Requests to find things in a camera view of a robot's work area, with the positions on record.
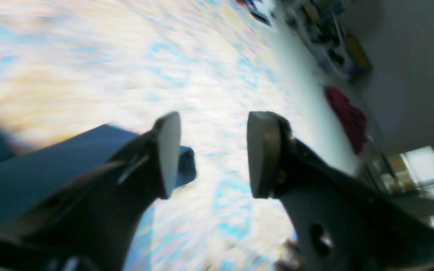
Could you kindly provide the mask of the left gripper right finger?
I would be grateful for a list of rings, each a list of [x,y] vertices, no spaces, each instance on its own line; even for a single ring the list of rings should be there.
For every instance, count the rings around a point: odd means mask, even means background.
[[[248,115],[252,196],[278,199],[303,271],[434,271],[434,228],[332,168],[269,111]]]

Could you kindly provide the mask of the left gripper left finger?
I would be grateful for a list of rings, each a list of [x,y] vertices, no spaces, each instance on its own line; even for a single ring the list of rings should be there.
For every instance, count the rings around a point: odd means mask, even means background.
[[[181,117],[158,118],[100,166],[0,225],[0,268],[122,271],[141,218],[179,180]]]

